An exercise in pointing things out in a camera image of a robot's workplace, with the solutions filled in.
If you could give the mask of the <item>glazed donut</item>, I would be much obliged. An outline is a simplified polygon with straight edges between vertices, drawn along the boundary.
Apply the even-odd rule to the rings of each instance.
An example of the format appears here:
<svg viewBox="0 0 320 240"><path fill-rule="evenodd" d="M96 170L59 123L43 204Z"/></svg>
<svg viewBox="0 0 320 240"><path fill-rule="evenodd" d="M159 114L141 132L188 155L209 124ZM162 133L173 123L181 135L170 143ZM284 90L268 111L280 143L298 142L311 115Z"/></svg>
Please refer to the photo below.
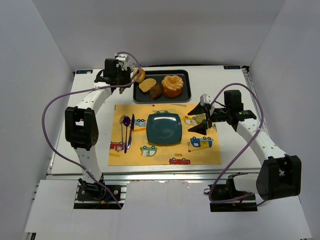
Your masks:
<svg viewBox="0 0 320 240"><path fill-rule="evenodd" d="M132 73L132 81L136 83L141 83L145 80L146 74L144 69L135 68Z"/></svg>

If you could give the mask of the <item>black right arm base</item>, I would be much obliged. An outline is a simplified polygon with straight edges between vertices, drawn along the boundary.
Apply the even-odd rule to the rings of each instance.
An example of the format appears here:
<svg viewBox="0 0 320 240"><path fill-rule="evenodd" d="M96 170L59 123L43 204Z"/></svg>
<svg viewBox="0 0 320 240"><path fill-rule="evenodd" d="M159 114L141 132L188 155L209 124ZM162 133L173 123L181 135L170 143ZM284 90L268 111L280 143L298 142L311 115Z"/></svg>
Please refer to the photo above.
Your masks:
<svg viewBox="0 0 320 240"><path fill-rule="evenodd" d="M226 184L217 184L211 195L213 201L224 201L246 195L247 192L229 190ZM256 196L254 194L241 198L236 201L224 202L219 204L209 203L211 213L239 213L257 212Z"/></svg>

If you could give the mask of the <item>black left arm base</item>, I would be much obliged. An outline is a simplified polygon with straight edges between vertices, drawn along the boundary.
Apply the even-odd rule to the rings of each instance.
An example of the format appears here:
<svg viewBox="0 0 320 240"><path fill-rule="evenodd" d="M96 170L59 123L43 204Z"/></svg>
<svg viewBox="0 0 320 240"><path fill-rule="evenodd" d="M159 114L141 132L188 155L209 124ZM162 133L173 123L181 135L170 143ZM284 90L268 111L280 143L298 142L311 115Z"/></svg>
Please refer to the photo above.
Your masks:
<svg viewBox="0 0 320 240"><path fill-rule="evenodd" d="M78 179L73 208L76 210L120 210L113 196L97 183Z"/></svg>

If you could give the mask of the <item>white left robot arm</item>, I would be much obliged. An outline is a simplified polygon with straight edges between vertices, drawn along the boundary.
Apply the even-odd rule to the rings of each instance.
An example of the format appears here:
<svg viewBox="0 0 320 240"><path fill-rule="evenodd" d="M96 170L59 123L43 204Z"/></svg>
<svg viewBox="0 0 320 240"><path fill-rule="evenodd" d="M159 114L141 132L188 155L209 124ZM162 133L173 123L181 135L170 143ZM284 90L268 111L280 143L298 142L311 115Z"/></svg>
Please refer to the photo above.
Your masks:
<svg viewBox="0 0 320 240"><path fill-rule="evenodd" d="M104 101L118 87L132 82L129 56L121 53L104 61L104 70L99 72L93 89L76 106L65 110L65 139L74 148L82 170L81 182L93 185L101 182L103 174L99 168L95 145L99 138L96 113Z"/></svg>

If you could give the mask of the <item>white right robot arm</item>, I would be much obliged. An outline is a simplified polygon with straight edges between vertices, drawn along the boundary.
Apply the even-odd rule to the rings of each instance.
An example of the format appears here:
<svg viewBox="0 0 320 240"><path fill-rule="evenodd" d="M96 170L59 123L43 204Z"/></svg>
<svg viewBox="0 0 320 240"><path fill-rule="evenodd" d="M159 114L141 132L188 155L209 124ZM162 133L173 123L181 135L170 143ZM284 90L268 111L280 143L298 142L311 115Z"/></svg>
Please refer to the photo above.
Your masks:
<svg viewBox="0 0 320 240"><path fill-rule="evenodd" d="M201 123L189 132L206 135L214 123L226 122L251 148L261 164L259 173L239 172L229 175L223 190L214 193L215 182L209 191L210 201L224 204L259 195L264 201L298 196L301 192L302 162L296 155L280 149L262 130L262 122L251 110L245 110L239 90L226 90L224 107L214 107L214 99L208 94L200 97L198 105L188 115L203 114Z"/></svg>

